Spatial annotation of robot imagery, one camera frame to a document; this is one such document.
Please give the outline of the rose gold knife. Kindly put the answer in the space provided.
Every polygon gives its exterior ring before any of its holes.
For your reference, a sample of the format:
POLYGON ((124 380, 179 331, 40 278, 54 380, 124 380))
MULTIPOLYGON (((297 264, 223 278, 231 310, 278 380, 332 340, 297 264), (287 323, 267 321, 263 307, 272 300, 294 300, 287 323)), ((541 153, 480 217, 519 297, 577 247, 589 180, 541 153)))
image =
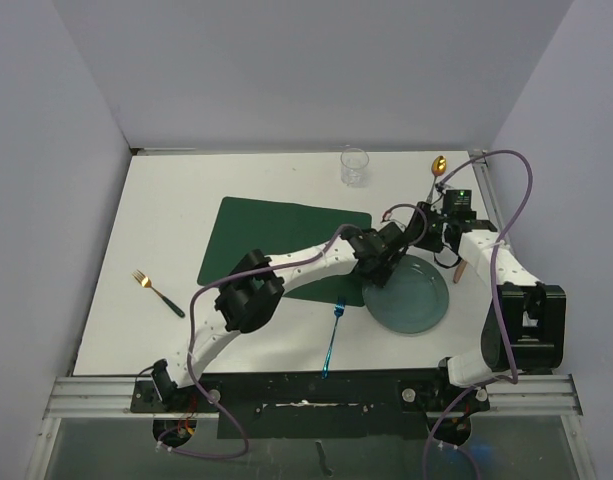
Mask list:
POLYGON ((454 284, 458 284, 459 283, 459 281, 461 280, 461 278, 462 278, 462 276, 464 274, 466 266, 467 266, 467 263, 464 260, 462 260, 457 265, 457 267, 455 268, 454 274, 453 274, 453 283, 454 284))

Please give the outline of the teal ceramic plate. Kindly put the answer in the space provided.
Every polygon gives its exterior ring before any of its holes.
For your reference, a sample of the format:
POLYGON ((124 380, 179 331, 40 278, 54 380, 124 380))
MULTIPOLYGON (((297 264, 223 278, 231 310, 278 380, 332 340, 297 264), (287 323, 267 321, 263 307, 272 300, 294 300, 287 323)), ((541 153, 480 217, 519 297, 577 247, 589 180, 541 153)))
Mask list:
POLYGON ((448 286, 428 261, 406 255, 384 287, 365 282, 365 306, 384 328, 403 335, 418 335, 434 328, 449 308, 448 286))

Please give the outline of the iridescent gold spoon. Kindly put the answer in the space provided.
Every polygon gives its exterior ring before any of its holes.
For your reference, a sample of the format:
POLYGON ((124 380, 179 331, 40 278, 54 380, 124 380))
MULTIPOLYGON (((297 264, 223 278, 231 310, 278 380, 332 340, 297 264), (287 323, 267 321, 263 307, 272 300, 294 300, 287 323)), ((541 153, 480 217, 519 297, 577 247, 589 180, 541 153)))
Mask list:
POLYGON ((432 180, 431 188, 428 194, 428 201, 432 200, 433 192, 435 191, 435 186, 437 184, 437 181, 440 177, 442 177, 445 174, 446 168, 447 168, 447 159, 444 155, 439 155, 433 160, 431 164, 431 173, 433 176, 433 180, 432 180))

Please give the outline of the blue metal fork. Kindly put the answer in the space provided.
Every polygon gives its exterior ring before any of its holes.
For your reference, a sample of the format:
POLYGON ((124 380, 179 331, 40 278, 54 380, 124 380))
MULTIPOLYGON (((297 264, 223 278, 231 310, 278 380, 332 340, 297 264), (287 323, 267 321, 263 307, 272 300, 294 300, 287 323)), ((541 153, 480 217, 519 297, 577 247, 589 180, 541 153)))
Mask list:
POLYGON ((336 337, 336 333, 338 329, 338 324, 339 324, 340 318, 343 316, 345 312, 345 308, 346 308, 346 299, 344 297, 339 297, 334 307, 334 311, 333 311, 334 323, 332 327, 332 332, 331 332, 331 337, 330 337, 327 353, 326 353, 324 364, 323 364, 322 371, 321 371, 322 379, 326 379, 329 376, 330 362, 331 362, 335 337, 336 337))

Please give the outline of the dark green placemat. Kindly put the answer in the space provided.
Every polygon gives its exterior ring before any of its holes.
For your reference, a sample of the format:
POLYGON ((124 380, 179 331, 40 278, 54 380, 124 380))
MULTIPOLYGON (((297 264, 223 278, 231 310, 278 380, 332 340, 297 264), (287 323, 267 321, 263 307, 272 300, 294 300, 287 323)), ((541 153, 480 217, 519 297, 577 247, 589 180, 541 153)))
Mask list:
POLYGON ((201 286, 230 274, 250 251, 285 254, 330 240, 342 224, 372 226, 366 212, 303 204, 225 197, 206 247, 197 283, 201 286))

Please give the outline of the gold fork with green handle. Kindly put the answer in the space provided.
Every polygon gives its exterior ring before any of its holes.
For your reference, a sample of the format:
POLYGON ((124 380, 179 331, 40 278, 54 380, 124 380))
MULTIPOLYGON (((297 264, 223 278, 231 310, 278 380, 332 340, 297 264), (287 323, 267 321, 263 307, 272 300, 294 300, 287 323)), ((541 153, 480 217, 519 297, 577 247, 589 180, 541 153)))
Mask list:
POLYGON ((149 289, 179 318, 185 318, 185 312, 169 297, 160 292, 152 283, 149 276, 140 270, 132 272, 132 277, 140 284, 142 288, 149 289))

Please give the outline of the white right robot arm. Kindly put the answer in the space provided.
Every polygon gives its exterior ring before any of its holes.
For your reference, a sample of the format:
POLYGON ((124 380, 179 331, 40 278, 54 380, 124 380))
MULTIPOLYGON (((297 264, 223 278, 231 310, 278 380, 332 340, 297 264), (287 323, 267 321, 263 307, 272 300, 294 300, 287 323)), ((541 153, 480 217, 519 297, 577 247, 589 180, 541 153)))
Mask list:
POLYGON ((496 226, 477 217, 471 194, 447 190, 440 210, 420 201, 407 226, 416 247, 433 253, 450 249, 491 289, 480 346, 449 358, 448 374, 431 384, 432 399, 445 409, 464 401, 467 386, 556 369, 564 356, 564 290, 543 283, 520 264, 496 226))

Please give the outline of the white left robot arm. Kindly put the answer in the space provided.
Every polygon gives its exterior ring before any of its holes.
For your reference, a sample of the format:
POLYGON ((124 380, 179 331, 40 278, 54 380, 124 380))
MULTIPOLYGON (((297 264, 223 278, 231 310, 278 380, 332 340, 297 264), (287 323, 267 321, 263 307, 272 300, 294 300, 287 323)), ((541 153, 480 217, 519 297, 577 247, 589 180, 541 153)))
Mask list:
POLYGON ((395 224, 380 230, 343 224, 326 243, 280 255, 246 254, 228 276, 191 298, 189 341, 153 365, 154 399, 169 411, 184 407, 189 386, 220 352, 237 336, 264 327, 282 297, 297 288, 349 274, 385 286, 410 243, 395 224))

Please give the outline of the clear drinking glass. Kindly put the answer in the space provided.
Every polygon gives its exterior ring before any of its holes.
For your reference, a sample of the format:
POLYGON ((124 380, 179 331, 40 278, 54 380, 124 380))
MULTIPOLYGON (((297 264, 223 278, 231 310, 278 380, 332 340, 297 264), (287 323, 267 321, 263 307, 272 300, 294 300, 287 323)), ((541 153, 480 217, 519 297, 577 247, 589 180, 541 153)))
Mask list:
POLYGON ((340 178, 344 185, 364 187, 368 182, 370 157, 360 148, 346 148, 340 154, 340 178))

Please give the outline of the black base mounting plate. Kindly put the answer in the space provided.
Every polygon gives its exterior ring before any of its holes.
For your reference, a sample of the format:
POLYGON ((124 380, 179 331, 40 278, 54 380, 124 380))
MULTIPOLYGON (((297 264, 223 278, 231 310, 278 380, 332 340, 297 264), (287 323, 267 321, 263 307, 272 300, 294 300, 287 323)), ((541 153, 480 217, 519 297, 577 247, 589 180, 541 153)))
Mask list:
POLYGON ((446 412, 439 431, 463 442, 471 416, 490 409, 486 393, 451 385, 442 368, 222 373, 206 374, 200 383, 225 413, 194 385, 169 385, 160 394, 152 380, 136 382, 130 410, 154 415, 157 433, 212 419, 220 439, 242 433, 251 439, 422 439, 432 418, 446 412))

